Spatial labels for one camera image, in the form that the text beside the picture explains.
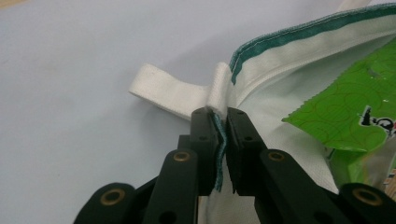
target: green graphic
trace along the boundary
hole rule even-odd
[[[393,39],[354,63],[331,86],[283,121],[312,134],[326,147],[367,152],[381,147],[393,136],[395,119],[396,39]],[[390,123],[391,130],[383,127],[384,122],[388,127]]]
[[[361,182],[382,188],[396,150],[396,38],[350,66],[334,83],[283,119],[334,149],[338,186]]]

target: brass insert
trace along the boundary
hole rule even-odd
[[[279,152],[270,152],[270,153],[268,153],[268,157],[272,161],[283,161],[283,160],[285,160],[285,156],[282,153],[279,153]]]
[[[352,194],[359,201],[370,204],[371,206],[379,206],[382,204],[382,199],[375,192],[372,192],[368,189],[353,189]]]
[[[175,161],[188,161],[190,159],[190,154],[187,152],[178,152],[174,155]]]
[[[123,189],[111,189],[104,193],[100,198],[102,205],[111,206],[121,202],[125,197],[125,191]]]

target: screw hole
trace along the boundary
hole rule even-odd
[[[353,189],[353,196],[363,203],[370,204],[372,206],[379,206],[382,204],[382,199],[374,192],[368,189]]]
[[[324,212],[316,212],[314,214],[314,218],[319,223],[322,223],[322,224],[332,224],[333,223],[332,217],[329,216],[327,213],[324,213]]]
[[[104,193],[100,198],[102,205],[110,206],[121,202],[125,197],[123,189],[111,189]]]
[[[279,152],[270,152],[268,157],[273,161],[283,161],[285,160],[285,156]]]
[[[164,212],[160,215],[161,224],[173,224],[177,220],[177,216],[174,212]]]
[[[175,161],[187,161],[190,159],[190,154],[187,152],[178,152],[174,155]]]

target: table surface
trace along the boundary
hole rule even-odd
[[[240,45],[341,2],[1,1],[0,223],[72,223],[103,185],[159,173],[190,127],[128,93],[143,63],[210,85]]]

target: green trim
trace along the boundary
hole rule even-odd
[[[333,14],[316,21],[311,21],[289,29],[281,30],[269,35],[259,36],[242,45],[233,54],[230,67],[233,72],[232,83],[242,69],[242,64],[250,58],[256,57],[268,49],[280,47],[294,40],[305,39],[323,32],[339,29],[350,23],[370,20],[396,14],[396,4],[382,4],[363,9],[351,10]]]

